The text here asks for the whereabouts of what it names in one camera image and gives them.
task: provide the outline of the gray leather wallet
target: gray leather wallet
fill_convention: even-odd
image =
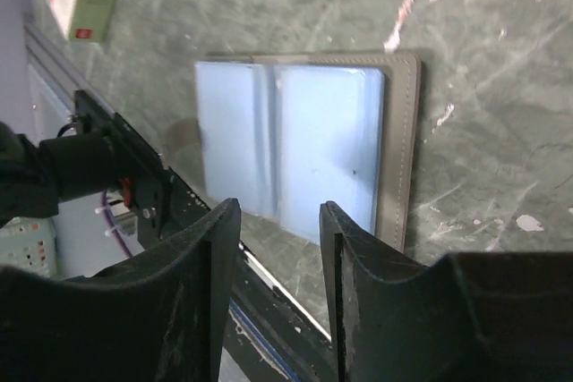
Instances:
[[[408,52],[309,55],[209,55],[205,61],[252,64],[317,64],[373,67],[386,76],[381,140],[381,169],[375,235],[403,251],[422,64]]]

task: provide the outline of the purple cable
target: purple cable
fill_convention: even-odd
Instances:
[[[117,231],[117,225],[114,222],[113,214],[111,213],[111,210],[109,210],[109,208],[107,207],[107,191],[101,193],[100,203],[103,210],[104,218],[106,219],[107,225],[109,226],[109,231],[112,233],[112,235],[114,235],[115,241],[117,242],[119,247],[124,251],[125,255],[128,258],[133,257],[132,252],[127,247],[127,244],[125,243],[121,234]]]

